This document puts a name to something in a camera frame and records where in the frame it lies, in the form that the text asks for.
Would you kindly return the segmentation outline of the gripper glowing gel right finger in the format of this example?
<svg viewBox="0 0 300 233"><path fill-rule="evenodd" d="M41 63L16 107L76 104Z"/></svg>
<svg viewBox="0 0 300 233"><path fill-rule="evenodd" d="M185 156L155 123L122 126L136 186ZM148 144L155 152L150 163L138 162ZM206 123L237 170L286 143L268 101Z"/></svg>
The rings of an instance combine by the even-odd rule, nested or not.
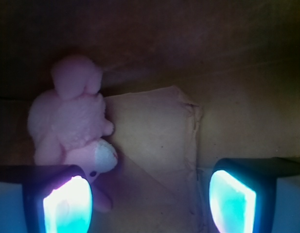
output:
<svg viewBox="0 0 300 233"><path fill-rule="evenodd" d="M300 158L224 158L209 183L221 233L300 233Z"/></svg>

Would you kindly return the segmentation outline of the gripper glowing gel left finger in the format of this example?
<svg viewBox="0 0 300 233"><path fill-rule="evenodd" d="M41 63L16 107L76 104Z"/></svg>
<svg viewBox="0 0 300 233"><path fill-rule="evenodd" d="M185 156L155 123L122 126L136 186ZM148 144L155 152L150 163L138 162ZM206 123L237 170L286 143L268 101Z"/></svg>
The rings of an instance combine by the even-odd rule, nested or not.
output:
<svg viewBox="0 0 300 233"><path fill-rule="evenodd" d="M0 166L0 233L86 233L92 209L76 165Z"/></svg>

